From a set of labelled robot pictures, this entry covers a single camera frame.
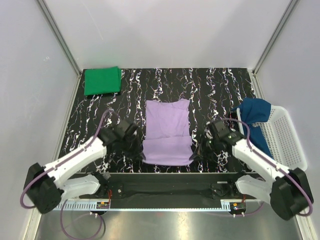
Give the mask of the purple t shirt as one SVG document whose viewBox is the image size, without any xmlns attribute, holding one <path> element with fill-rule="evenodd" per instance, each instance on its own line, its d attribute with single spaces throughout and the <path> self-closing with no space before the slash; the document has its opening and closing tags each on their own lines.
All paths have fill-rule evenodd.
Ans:
<svg viewBox="0 0 320 240">
<path fill-rule="evenodd" d="M 188 99 L 175 102 L 146 101 L 144 162 L 159 166 L 187 166 L 193 161 Z"/>
</svg>

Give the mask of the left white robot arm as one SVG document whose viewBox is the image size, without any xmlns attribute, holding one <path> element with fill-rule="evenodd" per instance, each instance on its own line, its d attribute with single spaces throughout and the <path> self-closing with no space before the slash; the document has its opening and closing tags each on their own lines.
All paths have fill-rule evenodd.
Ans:
<svg viewBox="0 0 320 240">
<path fill-rule="evenodd" d="M 62 201 L 79 198 L 108 197 L 111 188 L 108 180 L 98 172 L 91 172 L 83 177 L 74 178 L 74 174 L 111 153 L 119 152 L 128 158 L 144 159 L 141 146 L 141 129 L 134 122 L 125 119 L 118 124 L 99 129 L 84 144 L 65 156 L 41 166 L 39 163 L 28 169 L 20 204 L 24 204 L 24 196 L 33 203 L 41 214 L 47 214 Z"/>
</svg>

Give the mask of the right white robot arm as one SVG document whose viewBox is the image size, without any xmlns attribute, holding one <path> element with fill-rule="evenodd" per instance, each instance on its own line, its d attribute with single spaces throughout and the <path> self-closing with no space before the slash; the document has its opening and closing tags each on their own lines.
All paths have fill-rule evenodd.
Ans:
<svg viewBox="0 0 320 240">
<path fill-rule="evenodd" d="M 244 162 L 262 178 L 256 179 L 243 173 L 227 185 L 230 197 L 252 196 L 269 204 L 286 221 L 296 215 L 308 217 L 313 213 L 314 198 L 302 169 L 291 169 L 276 162 L 251 143 L 249 135 L 231 130 L 222 119 L 207 122 L 200 143 L 190 159 L 206 159 L 209 154 L 221 151 Z"/>
</svg>

